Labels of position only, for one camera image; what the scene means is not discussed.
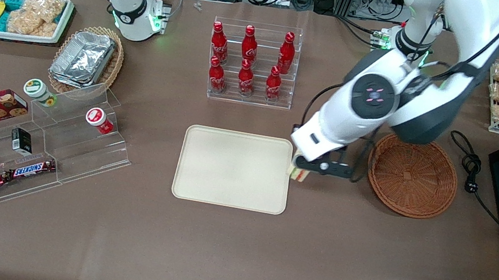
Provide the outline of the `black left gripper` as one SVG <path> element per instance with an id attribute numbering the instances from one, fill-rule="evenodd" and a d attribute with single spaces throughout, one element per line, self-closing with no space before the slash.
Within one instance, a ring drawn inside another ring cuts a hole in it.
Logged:
<path id="1" fill-rule="evenodd" d="M 347 146 L 336 148 L 311 161 L 298 154 L 295 167 L 300 169 L 299 182 L 303 183 L 313 172 L 351 181 L 354 167 L 346 160 L 347 149 Z"/>

